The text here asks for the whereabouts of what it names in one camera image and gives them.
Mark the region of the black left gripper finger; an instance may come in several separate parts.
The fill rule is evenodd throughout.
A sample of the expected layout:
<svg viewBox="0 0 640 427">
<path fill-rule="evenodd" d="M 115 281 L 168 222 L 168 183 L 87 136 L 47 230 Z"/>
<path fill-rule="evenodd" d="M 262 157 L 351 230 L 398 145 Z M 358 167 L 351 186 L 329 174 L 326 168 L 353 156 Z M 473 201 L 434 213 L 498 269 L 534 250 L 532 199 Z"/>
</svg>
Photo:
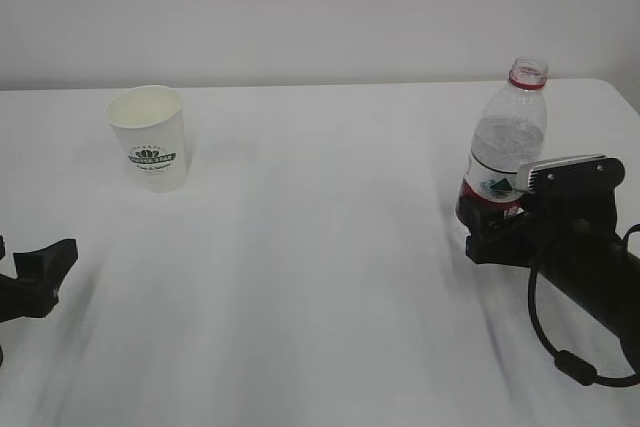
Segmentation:
<svg viewBox="0 0 640 427">
<path fill-rule="evenodd" d="M 78 259 L 75 239 L 46 248 L 14 253 L 14 317 L 44 318 L 59 302 L 59 289 Z"/>
</svg>

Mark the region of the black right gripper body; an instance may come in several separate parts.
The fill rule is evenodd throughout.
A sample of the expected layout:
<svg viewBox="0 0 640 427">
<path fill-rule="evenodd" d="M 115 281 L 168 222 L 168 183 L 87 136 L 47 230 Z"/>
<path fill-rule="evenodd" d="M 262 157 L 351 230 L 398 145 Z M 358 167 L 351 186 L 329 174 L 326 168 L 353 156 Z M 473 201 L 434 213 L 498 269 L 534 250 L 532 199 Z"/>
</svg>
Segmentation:
<svg viewBox="0 0 640 427">
<path fill-rule="evenodd" d="M 580 242 L 617 242 L 615 189 L 573 197 L 538 196 L 517 190 L 522 194 L 525 218 L 506 234 L 467 237 L 465 253 L 476 264 L 529 267 L 549 256 L 554 247 L 570 250 Z"/>
</svg>

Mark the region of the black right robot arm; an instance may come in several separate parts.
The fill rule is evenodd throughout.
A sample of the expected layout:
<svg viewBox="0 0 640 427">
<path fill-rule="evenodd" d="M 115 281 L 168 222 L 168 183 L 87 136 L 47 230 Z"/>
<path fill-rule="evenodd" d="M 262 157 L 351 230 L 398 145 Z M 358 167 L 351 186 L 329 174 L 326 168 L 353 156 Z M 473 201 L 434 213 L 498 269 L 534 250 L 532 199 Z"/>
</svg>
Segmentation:
<svg viewBox="0 0 640 427">
<path fill-rule="evenodd" d="M 616 232 L 615 190 L 625 168 L 613 157 L 577 156 L 525 165 L 516 189 L 521 213 L 503 217 L 472 195 L 458 211 L 469 229 L 465 254 L 476 264 L 526 268 L 527 309 L 555 367 L 584 385 L 624 388 L 639 382 L 639 259 L 629 250 L 631 227 Z M 615 335 L 634 372 L 606 377 L 568 350 L 557 349 L 538 318 L 537 280 L 546 278 Z"/>
</svg>

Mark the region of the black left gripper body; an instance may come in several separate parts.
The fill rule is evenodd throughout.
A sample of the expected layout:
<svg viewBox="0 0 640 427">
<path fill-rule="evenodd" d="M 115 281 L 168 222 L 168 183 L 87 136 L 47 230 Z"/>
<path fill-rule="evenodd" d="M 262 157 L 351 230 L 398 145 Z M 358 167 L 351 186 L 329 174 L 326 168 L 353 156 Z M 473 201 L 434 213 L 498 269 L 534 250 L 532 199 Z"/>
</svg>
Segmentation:
<svg viewBox="0 0 640 427">
<path fill-rule="evenodd" d="M 1 275 L 1 322 L 5 323 L 30 314 L 30 267 L 27 252 L 14 253 L 16 276 Z"/>
</svg>

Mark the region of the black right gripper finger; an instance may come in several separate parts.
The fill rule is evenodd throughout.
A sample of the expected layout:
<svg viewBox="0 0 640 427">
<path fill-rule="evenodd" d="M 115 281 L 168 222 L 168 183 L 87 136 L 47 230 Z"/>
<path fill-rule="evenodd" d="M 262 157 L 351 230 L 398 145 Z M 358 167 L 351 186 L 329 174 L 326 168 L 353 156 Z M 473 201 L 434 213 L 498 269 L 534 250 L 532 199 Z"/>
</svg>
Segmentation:
<svg viewBox="0 0 640 427">
<path fill-rule="evenodd" d="M 458 220 L 464 237 L 493 237 L 506 234 L 525 218 L 518 201 L 494 203 L 465 195 L 458 200 Z"/>
</svg>

